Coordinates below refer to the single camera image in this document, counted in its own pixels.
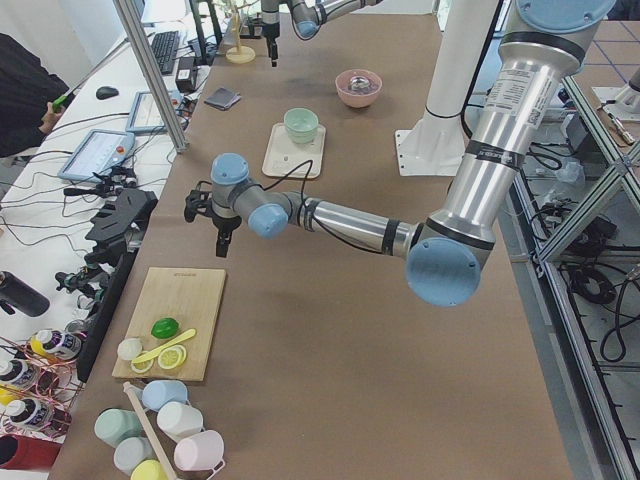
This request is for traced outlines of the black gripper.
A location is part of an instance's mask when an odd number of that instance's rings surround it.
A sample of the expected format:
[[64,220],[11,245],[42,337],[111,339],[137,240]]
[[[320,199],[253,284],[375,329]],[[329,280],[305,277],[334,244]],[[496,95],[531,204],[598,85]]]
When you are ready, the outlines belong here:
[[280,16],[278,13],[258,13],[250,18],[251,25],[261,28],[261,35],[266,41],[272,67],[278,65],[278,46],[276,39],[280,35]]
[[184,219],[192,223],[197,215],[210,218],[218,230],[215,254],[217,257],[226,258],[233,231],[241,225],[242,219],[231,209],[218,205],[213,200],[212,192],[206,191],[204,185],[211,186],[212,183],[198,181],[185,198]]

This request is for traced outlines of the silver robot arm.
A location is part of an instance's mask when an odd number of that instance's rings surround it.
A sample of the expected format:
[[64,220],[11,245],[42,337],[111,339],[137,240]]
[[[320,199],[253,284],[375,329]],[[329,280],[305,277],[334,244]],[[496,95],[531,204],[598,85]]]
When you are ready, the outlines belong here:
[[501,68],[462,155],[443,206],[409,225],[253,180],[236,153],[218,155],[209,191],[186,197],[184,216],[212,220],[216,253],[247,225],[263,238],[286,226],[323,230],[359,250],[401,257],[413,292],[450,307],[477,290],[494,247],[493,224],[560,82],[577,73],[609,1],[519,1],[499,46]]
[[308,41],[329,21],[353,11],[379,4],[379,0],[316,1],[308,6],[305,1],[261,0],[262,37],[265,39],[271,66],[278,63],[277,39],[280,36],[280,7],[286,5],[296,36]]

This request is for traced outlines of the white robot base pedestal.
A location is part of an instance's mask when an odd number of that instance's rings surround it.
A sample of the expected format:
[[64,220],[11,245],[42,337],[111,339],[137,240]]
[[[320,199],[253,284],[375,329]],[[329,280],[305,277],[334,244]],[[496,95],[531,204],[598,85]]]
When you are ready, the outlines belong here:
[[396,132],[402,176],[456,174],[465,152],[463,108],[500,11],[499,0],[452,3],[424,114],[412,129]]

